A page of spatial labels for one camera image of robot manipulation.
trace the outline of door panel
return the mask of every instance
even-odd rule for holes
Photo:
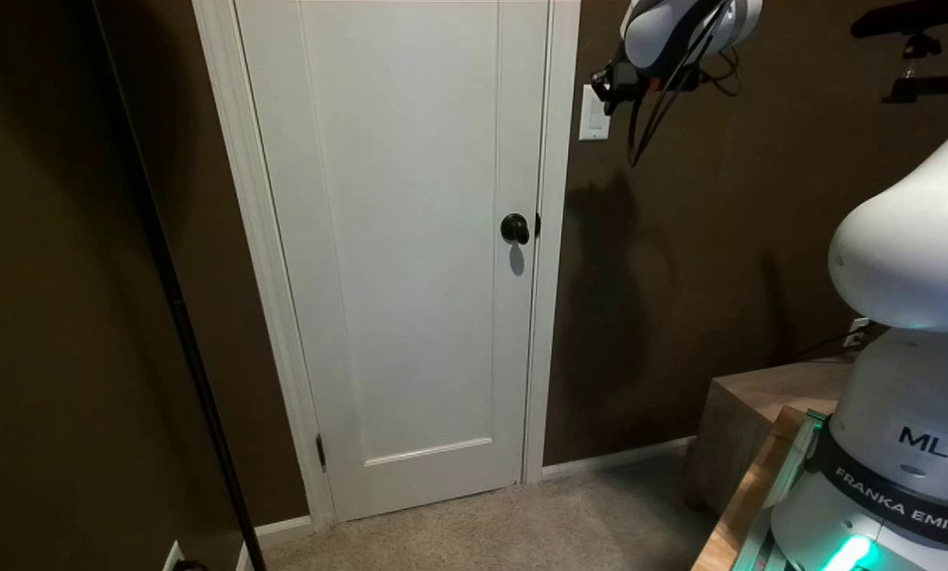
[[[517,482],[546,2],[239,10],[335,515]]]

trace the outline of door trim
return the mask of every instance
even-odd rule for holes
[[[549,368],[557,301],[562,218],[570,144],[574,63],[581,0],[546,0],[546,90],[541,90],[541,135],[540,135],[540,188],[535,209],[541,235],[535,242],[533,323],[529,323],[529,381],[528,381],[528,429],[523,429],[523,482],[541,475]],[[246,65],[246,43],[235,0],[194,0],[194,16],[214,80],[222,140],[233,160],[239,206],[246,218],[248,251],[258,276],[267,334],[279,370],[287,416],[293,429],[295,455],[307,487],[312,521],[328,525],[335,521],[329,477],[315,446],[318,408],[307,377],[302,327],[295,319],[295,299],[276,218],[274,184],[267,171],[263,140],[255,111],[251,74]]]

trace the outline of beige carpet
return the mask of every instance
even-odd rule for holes
[[[681,500],[681,455],[523,485],[332,529],[263,538],[274,571],[692,568],[712,515]]]

